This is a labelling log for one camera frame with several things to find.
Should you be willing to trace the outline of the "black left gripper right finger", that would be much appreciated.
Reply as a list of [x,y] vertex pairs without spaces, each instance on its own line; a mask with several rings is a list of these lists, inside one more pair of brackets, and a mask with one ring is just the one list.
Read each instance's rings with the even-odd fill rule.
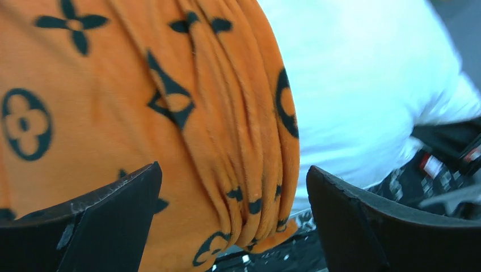
[[316,166],[306,187],[329,271],[480,270],[480,222],[401,205]]

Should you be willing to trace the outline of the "orange patterned plush pillowcase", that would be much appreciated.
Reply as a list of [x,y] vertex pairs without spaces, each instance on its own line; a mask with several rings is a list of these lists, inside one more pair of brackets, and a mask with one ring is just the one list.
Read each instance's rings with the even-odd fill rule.
[[257,1],[2,1],[1,220],[157,162],[141,271],[297,230],[296,110]]

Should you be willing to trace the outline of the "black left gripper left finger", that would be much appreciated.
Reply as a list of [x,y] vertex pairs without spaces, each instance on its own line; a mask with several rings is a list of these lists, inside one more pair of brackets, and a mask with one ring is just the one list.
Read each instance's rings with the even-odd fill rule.
[[1,221],[2,271],[137,271],[157,205],[153,163],[64,203]]

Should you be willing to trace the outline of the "white pillow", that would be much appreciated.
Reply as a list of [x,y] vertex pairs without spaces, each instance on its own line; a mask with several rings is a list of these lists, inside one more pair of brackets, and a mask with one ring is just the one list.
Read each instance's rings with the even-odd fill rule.
[[480,93],[429,1],[260,6],[296,106],[300,167],[292,213],[310,207],[311,166],[369,189],[418,154],[416,125],[480,116]]

